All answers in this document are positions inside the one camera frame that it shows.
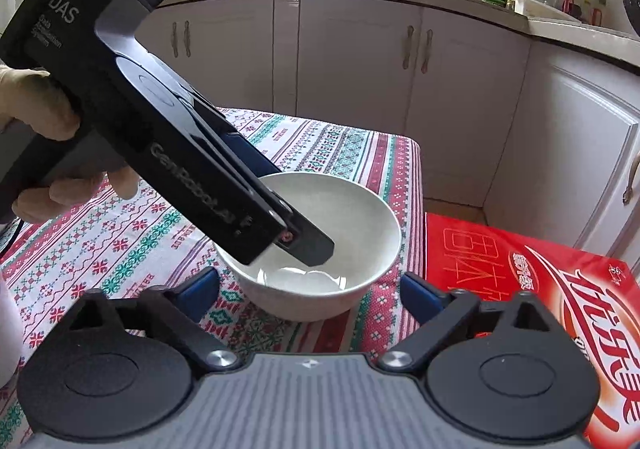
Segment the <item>left gloved hand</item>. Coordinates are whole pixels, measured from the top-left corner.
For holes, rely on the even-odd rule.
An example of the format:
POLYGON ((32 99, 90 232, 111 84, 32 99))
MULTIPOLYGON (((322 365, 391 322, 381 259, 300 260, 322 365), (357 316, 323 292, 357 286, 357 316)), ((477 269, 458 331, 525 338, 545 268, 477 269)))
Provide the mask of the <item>left gloved hand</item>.
POLYGON ((60 166, 75 148, 87 158, 96 145, 93 135, 80 133, 80 118, 64 92, 46 71, 1 67, 1 224, 21 218, 39 224, 84 204, 103 178, 124 200, 138 191, 138 174, 129 166, 88 168, 79 172, 60 166))

